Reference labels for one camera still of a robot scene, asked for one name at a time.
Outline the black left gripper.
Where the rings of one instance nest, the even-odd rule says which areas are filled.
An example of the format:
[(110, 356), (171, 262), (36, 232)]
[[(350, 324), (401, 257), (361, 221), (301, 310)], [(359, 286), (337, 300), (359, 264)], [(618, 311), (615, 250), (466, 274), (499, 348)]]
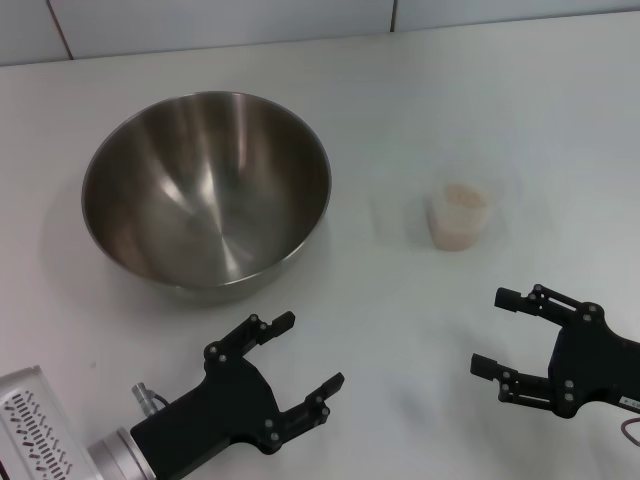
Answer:
[(298, 405), (280, 412), (260, 372), (243, 357), (293, 328), (287, 311), (271, 323), (251, 314), (204, 349), (205, 378), (130, 434), (158, 479), (182, 479), (227, 447), (248, 443), (270, 455), (326, 423), (326, 401), (345, 377), (337, 373)]

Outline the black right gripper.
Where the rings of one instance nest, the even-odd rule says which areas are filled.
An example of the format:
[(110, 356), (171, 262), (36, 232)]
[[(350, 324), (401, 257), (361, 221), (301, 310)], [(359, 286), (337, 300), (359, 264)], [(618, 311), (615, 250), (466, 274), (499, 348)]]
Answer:
[(543, 318), (561, 328), (546, 377), (525, 374), (474, 353), (470, 373), (499, 383), (498, 400), (530, 408), (553, 408), (572, 418), (590, 402), (639, 411), (639, 344), (615, 334), (603, 309), (535, 284), (528, 294), (496, 291), (494, 306)]

